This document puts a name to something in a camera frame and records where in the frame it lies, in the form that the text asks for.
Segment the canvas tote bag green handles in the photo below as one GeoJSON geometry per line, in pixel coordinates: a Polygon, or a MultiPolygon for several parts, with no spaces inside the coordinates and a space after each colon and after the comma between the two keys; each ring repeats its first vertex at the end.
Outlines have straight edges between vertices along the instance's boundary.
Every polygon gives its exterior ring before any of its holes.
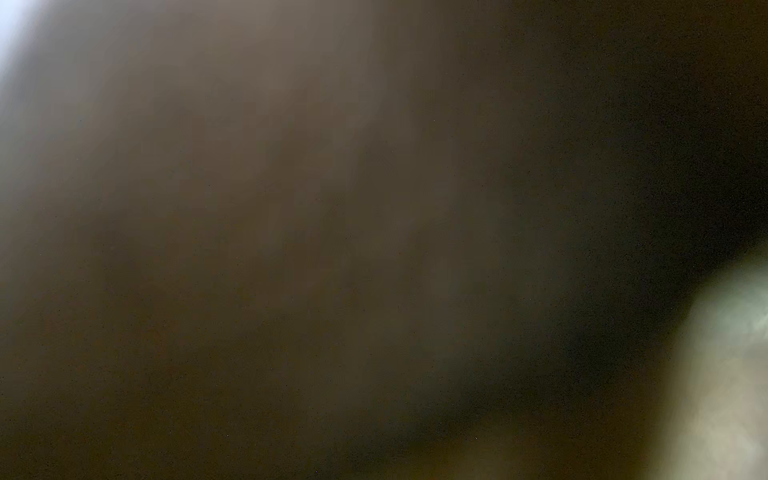
{"type": "Polygon", "coordinates": [[[5,479],[638,479],[767,239],[763,1],[32,1],[5,479]]]}

